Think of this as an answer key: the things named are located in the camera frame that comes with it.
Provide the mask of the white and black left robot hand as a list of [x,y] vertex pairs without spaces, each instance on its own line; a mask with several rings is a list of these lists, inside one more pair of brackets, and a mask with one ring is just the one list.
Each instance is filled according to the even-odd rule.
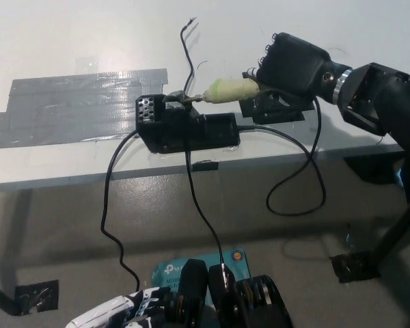
[[171,288],[154,287],[120,295],[72,319],[70,327],[162,327]]

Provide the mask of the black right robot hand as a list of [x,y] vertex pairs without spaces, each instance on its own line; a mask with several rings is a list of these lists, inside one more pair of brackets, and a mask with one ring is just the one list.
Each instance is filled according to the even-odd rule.
[[287,95],[336,103],[339,78],[352,68],[331,60],[328,52],[288,33],[273,35],[257,68],[247,71],[257,83]]

